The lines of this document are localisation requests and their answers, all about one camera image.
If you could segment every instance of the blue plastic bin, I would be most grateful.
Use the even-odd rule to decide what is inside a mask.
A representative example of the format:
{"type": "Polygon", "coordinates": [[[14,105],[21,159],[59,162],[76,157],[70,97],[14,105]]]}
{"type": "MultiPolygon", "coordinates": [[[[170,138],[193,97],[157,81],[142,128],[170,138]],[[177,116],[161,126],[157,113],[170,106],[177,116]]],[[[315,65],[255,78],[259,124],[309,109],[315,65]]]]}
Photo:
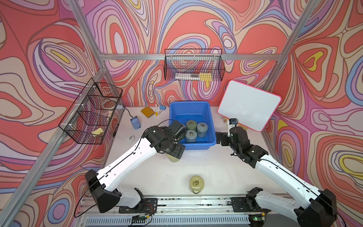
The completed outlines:
{"type": "Polygon", "coordinates": [[[186,125],[187,121],[194,120],[197,123],[205,122],[208,124],[208,132],[204,138],[197,137],[195,143],[186,143],[185,150],[208,150],[210,146],[216,144],[216,131],[214,129],[211,106],[207,102],[172,102],[170,104],[169,119],[177,120],[186,125]]]}

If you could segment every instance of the whiteboard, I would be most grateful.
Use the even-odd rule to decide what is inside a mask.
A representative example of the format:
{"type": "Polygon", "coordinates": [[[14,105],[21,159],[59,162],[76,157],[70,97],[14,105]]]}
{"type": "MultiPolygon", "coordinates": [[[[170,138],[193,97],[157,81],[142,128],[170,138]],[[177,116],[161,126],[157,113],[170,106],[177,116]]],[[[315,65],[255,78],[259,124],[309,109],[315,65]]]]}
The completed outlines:
{"type": "Polygon", "coordinates": [[[219,105],[218,113],[237,118],[238,123],[262,131],[281,97],[249,85],[230,81],[219,105]]]}

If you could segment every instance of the cable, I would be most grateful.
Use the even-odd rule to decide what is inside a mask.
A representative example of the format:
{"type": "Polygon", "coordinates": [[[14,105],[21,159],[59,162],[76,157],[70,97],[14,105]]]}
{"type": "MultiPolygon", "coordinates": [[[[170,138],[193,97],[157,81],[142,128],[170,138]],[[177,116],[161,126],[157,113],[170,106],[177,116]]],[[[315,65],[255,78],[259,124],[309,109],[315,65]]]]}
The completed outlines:
{"type": "MultiPolygon", "coordinates": [[[[141,207],[141,209],[139,210],[139,211],[136,211],[135,213],[142,213],[142,212],[147,212],[148,214],[149,214],[149,217],[151,216],[151,213],[150,212],[148,212],[148,211],[146,211],[146,210],[143,210],[143,208],[146,206],[146,205],[149,205],[150,207],[151,207],[151,209],[152,209],[152,211],[153,211],[153,213],[152,214],[154,214],[154,209],[153,209],[153,207],[151,206],[151,204],[145,204],[143,207],[141,207]]],[[[132,221],[132,219],[131,219],[131,225],[130,226],[132,226],[133,224],[135,224],[137,222],[137,220],[136,221],[132,221]]]]}
{"type": "Polygon", "coordinates": [[[152,205],[151,204],[146,204],[146,205],[149,205],[151,207],[152,214],[154,214],[154,208],[152,207],[152,205]]]}
{"type": "Polygon", "coordinates": [[[147,129],[145,129],[145,131],[142,133],[142,135],[141,135],[141,138],[140,138],[140,140],[139,140],[139,143],[137,144],[137,146],[136,146],[136,148],[135,148],[135,151],[136,151],[136,149],[139,147],[139,144],[140,144],[140,142],[141,142],[141,139],[142,139],[142,137],[144,136],[144,133],[146,132],[146,130],[148,130],[149,128],[147,128],[147,129]]]}
{"type": "MultiPolygon", "coordinates": [[[[106,172],[105,175],[107,175],[109,172],[111,172],[111,170],[113,170],[118,164],[120,164],[123,160],[125,160],[126,158],[128,158],[130,155],[134,154],[134,152],[132,152],[131,154],[129,154],[128,156],[126,156],[124,159],[122,159],[119,163],[117,163],[114,167],[112,167],[108,172],[106,172]]],[[[78,200],[78,203],[76,205],[76,207],[74,208],[74,213],[73,213],[73,216],[74,218],[78,218],[79,216],[83,215],[85,212],[87,212],[89,209],[91,209],[92,207],[96,206],[93,205],[91,206],[90,208],[88,208],[86,211],[84,211],[83,213],[81,213],[80,215],[76,216],[76,210],[77,210],[77,207],[79,205],[79,203],[81,202],[81,199],[83,198],[83,196],[86,194],[87,191],[89,191],[90,188],[92,188],[97,182],[99,182],[105,175],[103,175],[102,177],[100,177],[99,179],[97,179],[96,182],[94,182],[91,186],[88,187],[88,189],[83,193],[83,195],[79,198],[78,200]]]]}
{"type": "Polygon", "coordinates": [[[165,121],[175,121],[173,119],[166,119],[165,121]]]}
{"type": "Polygon", "coordinates": [[[146,223],[146,225],[144,225],[144,226],[147,226],[148,224],[150,224],[152,222],[152,215],[150,217],[151,217],[150,221],[148,223],[146,223]]]}
{"type": "Polygon", "coordinates": [[[94,207],[95,205],[91,206],[90,208],[88,208],[86,211],[84,211],[83,213],[81,213],[80,215],[76,216],[76,210],[77,210],[77,207],[79,205],[79,203],[81,202],[81,199],[83,198],[83,196],[86,194],[86,192],[91,188],[93,187],[97,182],[99,182],[105,175],[103,175],[101,178],[99,178],[96,182],[94,182],[91,186],[88,187],[88,189],[83,193],[83,195],[79,198],[78,200],[78,203],[76,205],[76,207],[74,208],[74,213],[73,213],[73,217],[74,218],[78,218],[79,216],[81,216],[82,214],[84,214],[86,211],[88,211],[89,209],[91,209],[92,207],[94,207]]]}
{"type": "Polygon", "coordinates": [[[94,207],[94,206],[96,206],[96,204],[95,205],[93,205],[93,206],[91,206],[90,208],[88,208],[88,209],[86,209],[83,213],[81,213],[80,215],[78,215],[78,216],[74,216],[75,218],[78,218],[79,216],[82,216],[85,212],[87,212],[89,209],[91,209],[92,207],[94,207]]]}
{"type": "Polygon", "coordinates": [[[256,209],[254,209],[254,210],[251,210],[248,206],[247,206],[247,203],[234,203],[234,202],[231,202],[231,201],[226,201],[226,203],[228,204],[228,205],[242,205],[242,206],[246,206],[246,208],[247,209],[249,209],[250,211],[256,211],[256,209]]]}
{"type": "MultiPolygon", "coordinates": [[[[264,161],[268,161],[271,162],[270,160],[267,159],[258,159],[258,160],[264,160],[264,161]]],[[[271,162],[272,164],[274,164],[276,167],[278,167],[279,169],[281,169],[282,171],[284,171],[285,173],[287,173],[288,175],[292,176],[295,180],[297,180],[300,184],[302,184],[305,188],[309,189],[314,195],[316,195],[316,197],[320,198],[322,201],[324,201],[328,206],[330,206],[330,208],[332,208],[338,215],[339,217],[342,219],[343,223],[344,223],[344,227],[347,227],[347,223],[345,222],[344,218],[338,213],[338,211],[332,207],[327,201],[325,201],[322,197],[318,196],[315,192],[313,192],[309,187],[307,187],[305,184],[303,184],[301,181],[299,181],[294,175],[292,175],[291,173],[287,172],[286,170],[284,170],[283,168],[281,168],[280,166],[276,165],[275,163],[271,162]]]]}
{"type": "MultiPolygon", "coordinates": [[[[238,124],[238,119],[236,119],[237,121],[236,121],[236,123],[234,124],[234,127],[237,127],[237,124],[238,124]]],[[[236,150],[237,149],[237,145],[236,145],[236,138],[232,135],[232,137],[233,137],[233,140],[234,140],[234,149],[236,150]]],[[[233,153],[231,154],[231,156],[238,156],[237,155],[237,152],[236,151],[233,151],[233,153]]]]}
{"type": "Polygon", "coordinates": [[[144,136],[144,133],[146,132],[146,130],[148,130],[149,128],[147,128],[147,129],[145,129],[145,131],[141,134],[141,138],[140,138],[140,140],[139,140],[139,143],[137,144],[137,146],[136,146],[136,148],[135,148],[135,150],[134,151],[136,151],[136,149],[139,147],[139,144],[140,144],[140,142],[141,142],[141,140],[142,140],[142,137],[144,136]]]}
{"type": "Polygon", "coordinates": [[[133,116],[131,116],[130,111],[128,109],[125,108],[125,110],[127,110],[127,112],[129,113],[130,117],[133,117],[133,116]]]}

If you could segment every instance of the yellow notebook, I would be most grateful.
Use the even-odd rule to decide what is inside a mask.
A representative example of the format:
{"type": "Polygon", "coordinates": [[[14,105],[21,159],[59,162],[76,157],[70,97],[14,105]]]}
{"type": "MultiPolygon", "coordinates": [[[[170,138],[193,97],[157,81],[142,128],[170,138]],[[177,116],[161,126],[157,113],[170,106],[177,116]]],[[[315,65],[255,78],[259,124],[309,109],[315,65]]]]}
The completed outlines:
{"type": "Polygon", "coordinates": [[[147,118],[149,118],[149,117],[151,117],[151,116],[153,116],[154,115],[154,111],[150,108],[150,107],[145,107],[144,109],[142,109],[141,110],[141,112],[145,115],[145,116],[147,116],[147,118]]]}

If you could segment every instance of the yellow sticky note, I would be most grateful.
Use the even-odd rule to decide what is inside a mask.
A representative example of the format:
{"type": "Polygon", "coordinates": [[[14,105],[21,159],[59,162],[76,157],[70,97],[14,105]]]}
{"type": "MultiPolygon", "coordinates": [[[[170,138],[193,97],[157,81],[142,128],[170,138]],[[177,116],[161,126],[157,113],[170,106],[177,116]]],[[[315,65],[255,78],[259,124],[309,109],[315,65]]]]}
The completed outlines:
{"type": "Polygon", "coordinates": [[[202,81],[212,81],[211,73],[199,73],[199,79],[202,81]]]}
{"type": "Polygon", "coordinates": [[[92,132],[93,136],[96,137],[103,132],[102,128],[98,128],[92,132]]]}

